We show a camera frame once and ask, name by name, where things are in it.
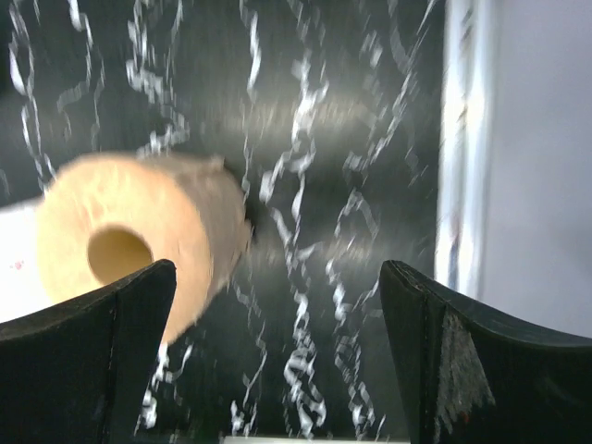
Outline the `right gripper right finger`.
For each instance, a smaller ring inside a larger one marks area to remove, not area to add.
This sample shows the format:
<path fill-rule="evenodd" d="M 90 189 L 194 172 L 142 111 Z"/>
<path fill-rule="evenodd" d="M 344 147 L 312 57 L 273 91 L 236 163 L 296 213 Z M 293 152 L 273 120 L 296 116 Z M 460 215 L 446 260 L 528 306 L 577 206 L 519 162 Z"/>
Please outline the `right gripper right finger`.
<path fill-rule="evenodd" d="M 451 290 L 401 261 L 379 291 L 413 443 L 587 443 L 591 341 Z"/>

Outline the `brown roll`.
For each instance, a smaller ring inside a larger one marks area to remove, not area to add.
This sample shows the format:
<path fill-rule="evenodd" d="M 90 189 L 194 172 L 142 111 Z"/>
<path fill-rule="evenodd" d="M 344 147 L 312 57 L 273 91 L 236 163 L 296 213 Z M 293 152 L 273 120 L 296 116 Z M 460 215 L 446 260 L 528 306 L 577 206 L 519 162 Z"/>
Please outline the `brown roll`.
<path fill-rule="evenodd" d="M 54 303 L 171 261 L 166 344 L 228 283 L 252 236 L 243 190 L 217 156 L 85 154 L 57 171 L 36 216 L 38 271 Z"/>

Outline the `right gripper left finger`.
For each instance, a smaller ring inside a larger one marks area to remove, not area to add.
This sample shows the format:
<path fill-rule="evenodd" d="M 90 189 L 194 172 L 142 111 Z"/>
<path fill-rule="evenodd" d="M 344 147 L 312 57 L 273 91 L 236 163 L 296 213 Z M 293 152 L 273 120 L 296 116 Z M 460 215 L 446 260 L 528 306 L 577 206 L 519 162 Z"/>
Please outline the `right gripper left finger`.
<path fill-rule="evenodd" d="M 2 324 L 2 442 L 131 443 L 176 287 L 158 260 Z"/>

